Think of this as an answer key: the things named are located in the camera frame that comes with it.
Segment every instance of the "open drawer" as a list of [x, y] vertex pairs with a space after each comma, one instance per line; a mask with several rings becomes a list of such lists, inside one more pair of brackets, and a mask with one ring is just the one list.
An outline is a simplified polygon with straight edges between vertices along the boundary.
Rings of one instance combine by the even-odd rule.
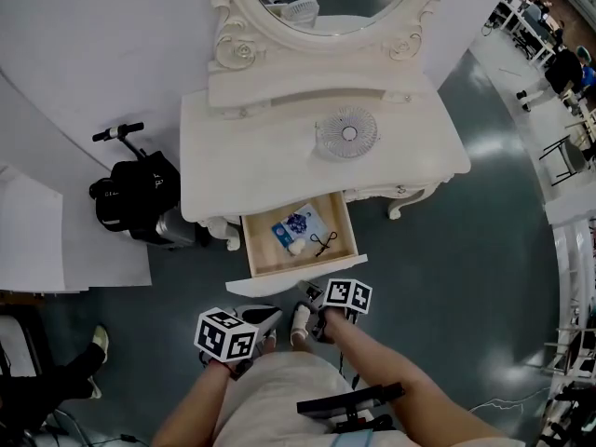
[[[308, 243], [302, 253], [292, 256], [276, 238], [271, 227], [310, 203], [330, 232], [337, 238], [319, 257], [319, 244]], [[268, 212], [242, 217], [244, 239], [252, 278], [230, 281], [228, 291], [243, 296], [269, 296], [288, 290], [301, 279], [322, 277], [368, 261], [359, 255], [344, 195], [341, 192], [312, 197]]]

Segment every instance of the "black bag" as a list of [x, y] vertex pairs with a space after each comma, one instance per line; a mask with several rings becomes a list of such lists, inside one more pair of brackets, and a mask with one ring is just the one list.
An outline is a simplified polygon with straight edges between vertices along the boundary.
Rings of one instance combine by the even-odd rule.
[[89, 188], [100, 223], [111, 232], [154, 227], [180, 201], [180, 173], [158, 151], [136, 161], [118, 162], [109, 178]]

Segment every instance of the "carved table leg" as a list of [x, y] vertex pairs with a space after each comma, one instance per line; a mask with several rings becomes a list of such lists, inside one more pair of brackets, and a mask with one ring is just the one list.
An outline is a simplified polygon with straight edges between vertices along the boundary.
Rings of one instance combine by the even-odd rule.
[[425, 189], [421, 190], [420, 192], [414, 194], [413, 196], [407, 198], [398, 198], [389, 204], [389, 210], [387, 211], [387, 215], [391, 220], [397, 220], [401, 217], [400, 209], [406, 205], [413, 204], [415, 202], [420, 202], [427, 197], [432, 196], [439, 185], [434, 183], [425, 187]]
[[235, 251], [240, 248], [240, 235], [236, 228], [231, 227], [224, 217], [211, 217], [202, 220], [199, 225], [207, 227], [213, 238], [227, 240], [227, 249]]

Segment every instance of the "white vanity table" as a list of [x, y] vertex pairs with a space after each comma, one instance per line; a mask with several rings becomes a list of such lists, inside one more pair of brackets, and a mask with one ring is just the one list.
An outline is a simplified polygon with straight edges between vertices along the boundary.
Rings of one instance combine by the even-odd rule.
[[[437, 1], [400, 0], [360, 30], [322, 34], [288, 26], [259, 0], [211, 0], [220, 24], [209, 89], [182, 105], [182, 211], [226, 238], [229, 250], [240, 238], [228, 223], [243, 218], [253, 278], [231, 280], [229, 291], [266, 296], [366, 262], [346, 202], [388, 197], [388, 215], [398, 219], [401, 207], [469, 171], [418, 62]], [[359, 158], [322, 156], [315, 134], [346, 107], [372, 116], [376, 143]], [[339, 234], [320, 258], [312, 251], [292, 257], [270, 230], [305, 201]]]

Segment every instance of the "scissors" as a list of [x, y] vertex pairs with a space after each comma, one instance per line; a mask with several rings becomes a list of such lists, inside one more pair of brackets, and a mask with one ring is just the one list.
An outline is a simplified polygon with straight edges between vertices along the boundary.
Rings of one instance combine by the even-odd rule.
[[329, 238], [327, 238], [327, 241], [325, 243], [320, 241], [320, 238], [318, 238], [317, 234], [311, 234], [310, 236], [310, 240], [313, 242], [317, 242], [321, 245], [320, 250], [315, 254], [316, 257], [318, 257], [319, 255], [321, 255], [321, 253], [323, 253], [326, 249], [329, 248], [329, 242], [331, 242], [332, 240], [335, 240], [337, 238], [337, 232], [331, 232], [329, 234]]

